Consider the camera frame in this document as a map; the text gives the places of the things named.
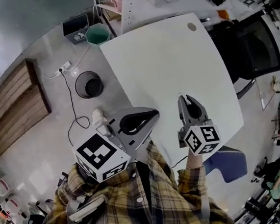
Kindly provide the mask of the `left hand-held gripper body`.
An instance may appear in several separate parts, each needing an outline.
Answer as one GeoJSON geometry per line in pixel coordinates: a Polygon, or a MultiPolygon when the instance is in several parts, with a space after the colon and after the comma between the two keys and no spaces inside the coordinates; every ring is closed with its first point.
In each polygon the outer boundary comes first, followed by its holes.
{"type": "Polygon", "coordinates": [[[78,164],[97,182],[124,171],[132,160],[133,134],[103,124],[73,148],[78,164]]]}

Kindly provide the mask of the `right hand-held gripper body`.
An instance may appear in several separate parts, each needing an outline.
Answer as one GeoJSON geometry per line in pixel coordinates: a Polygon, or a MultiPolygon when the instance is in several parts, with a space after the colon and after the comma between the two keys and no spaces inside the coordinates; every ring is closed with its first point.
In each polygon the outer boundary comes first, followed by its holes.
{"type": "Polygon", "coordinates": [[[182,127],[178,132],[178,140],[180,148],[188,147],[194,156],[212,153],[221,143],[219,130],[212,120],[182,127]]]}

